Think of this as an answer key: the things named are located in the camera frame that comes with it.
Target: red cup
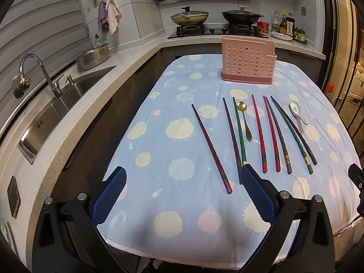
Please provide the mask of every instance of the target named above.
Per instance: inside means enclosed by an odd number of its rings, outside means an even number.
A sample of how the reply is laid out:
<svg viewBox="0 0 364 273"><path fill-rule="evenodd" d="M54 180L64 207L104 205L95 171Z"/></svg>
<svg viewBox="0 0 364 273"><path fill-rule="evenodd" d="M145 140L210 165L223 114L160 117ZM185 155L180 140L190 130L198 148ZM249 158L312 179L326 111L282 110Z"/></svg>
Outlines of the red cup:
<svg viewBox="0 0 364 273"><path fill-rule="evenodd" d="M257 26L258 26L259 32L265 33L265 34L269 33L269 23L266 23L264 21L258 21Z"/></svg>

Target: table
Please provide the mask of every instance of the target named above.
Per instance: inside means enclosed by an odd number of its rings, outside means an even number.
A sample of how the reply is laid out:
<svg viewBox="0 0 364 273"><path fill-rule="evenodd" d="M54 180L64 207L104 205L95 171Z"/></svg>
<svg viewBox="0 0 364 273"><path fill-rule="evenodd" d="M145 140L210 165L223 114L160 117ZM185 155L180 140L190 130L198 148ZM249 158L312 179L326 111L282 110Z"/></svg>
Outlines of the table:
<svg viewBox="0 0 364 273"><path fill-rule="evenodd" d="M360 165L354 145L337 112L319 88L295 65L277 61L272 85L225 82L222 56L183 56L171 63L141 105L105 174L117 166L127 185L107 220L98 226L107 243L118 249L160 260L210 268L240 268L262 241L264 222L245 188L239 185L225 97L235 134L233 99L248 104L246 118L253 140L245 138L247 160L278 191L310 199L320 194L333 233L357 217L359 191L347 170ZM268 172L262 173L260 142L251 94L261 120ZM281 168L276 172L272 136L263 95L273 95L291 116L288 104L300 103L309 125L303 126L318 164L309 174L294 138L274 107L293 172L287 174L278 136ZM228 195L191 104L202 122L233 188ZM298 227L292 224L277 260L288 253Z"/></svg>

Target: towel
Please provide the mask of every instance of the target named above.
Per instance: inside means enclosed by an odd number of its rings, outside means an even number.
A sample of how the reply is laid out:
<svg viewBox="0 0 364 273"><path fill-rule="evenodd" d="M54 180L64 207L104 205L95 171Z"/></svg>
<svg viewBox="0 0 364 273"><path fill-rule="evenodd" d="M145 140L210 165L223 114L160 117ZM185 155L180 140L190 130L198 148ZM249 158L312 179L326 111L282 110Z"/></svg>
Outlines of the towel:
<svg viewBox="0 0 364 273"><path fill-rule="evenodd" d="M101 1L99 5L99 19L98 19L99 28L102 29L103 34L107 34L109 31L109 23L107 22L107 13L106 13L106 2Z"/></svg>
<svg viewBox="0 0 364 273"><path fill-rule="evenodd" d="M107 0L105 7L107 11L107 21L109 22L110 34L113 35L118 31L118 21L121 17L121 12L115 0Z"/></svg>

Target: blue gripper pad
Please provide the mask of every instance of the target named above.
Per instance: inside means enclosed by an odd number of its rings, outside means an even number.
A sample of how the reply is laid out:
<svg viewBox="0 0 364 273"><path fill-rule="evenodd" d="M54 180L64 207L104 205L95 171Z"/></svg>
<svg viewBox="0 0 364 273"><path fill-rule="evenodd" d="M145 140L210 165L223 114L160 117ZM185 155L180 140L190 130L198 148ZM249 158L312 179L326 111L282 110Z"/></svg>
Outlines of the blue gripper pad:
<svg viewBox="0 0 364 273"><path fill-rule="evenodd" d="M270 181L261 179L249 164L242 167L241 178L262 220L273 224L278 209L277 189Z"/></svg>
<svg viewBox="0 0 364 273"><path fill-rule="evenodd" d="M105 222L126 184L124 168L118 166L110 176L111 180L92 204L91 222L94 226Z"/></svg>

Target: phone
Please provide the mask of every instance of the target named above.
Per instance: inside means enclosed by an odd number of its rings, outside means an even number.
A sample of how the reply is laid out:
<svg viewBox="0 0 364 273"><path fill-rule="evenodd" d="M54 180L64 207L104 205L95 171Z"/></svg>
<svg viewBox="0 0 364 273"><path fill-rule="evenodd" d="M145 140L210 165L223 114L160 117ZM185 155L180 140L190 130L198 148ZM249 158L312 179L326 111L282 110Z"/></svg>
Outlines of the phone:
<svg viewBox="0 0 364 273"><path fill-rule="evenodd" d="M10 212L13 218L16 219L18 215L19 207L20 207L20 196L18 191L18 186L16 184L15 176L11 177L9 186L8 186L8 201Z"/></svg>

